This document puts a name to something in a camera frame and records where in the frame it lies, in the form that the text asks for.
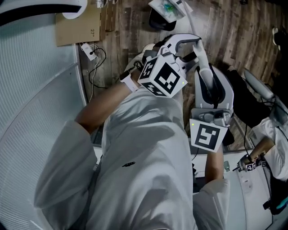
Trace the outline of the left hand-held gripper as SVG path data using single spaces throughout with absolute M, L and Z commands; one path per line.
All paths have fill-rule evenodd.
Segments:
M 184 57 L 177 56 L 181 43 L 197 42 L 201 37 L 189 34 L 172 35 L 155 57 L 146 57 L 138 83 L 156 97 L 174 97 L 186 84 L 185 74 L 181 70 L 191 70 L 198 65 L 198 57 L 191 52 Z

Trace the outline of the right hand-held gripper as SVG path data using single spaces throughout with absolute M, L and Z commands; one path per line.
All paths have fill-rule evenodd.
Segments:
M 202 104 L 202 108 L 191 110 L 190 134 L 192 146 L 217 152 L 221 144 L 228 146 L 234 142 L 229 130 L 234 92 L 228 78 L 219 69 L 212 64 L 210 69 L 214 80 L 212 95 L 200 75 L 200 67 L 195 71 L 195 80 L 198 74 L 198 82 L 195 83 L 196 106 L 200 107 Z

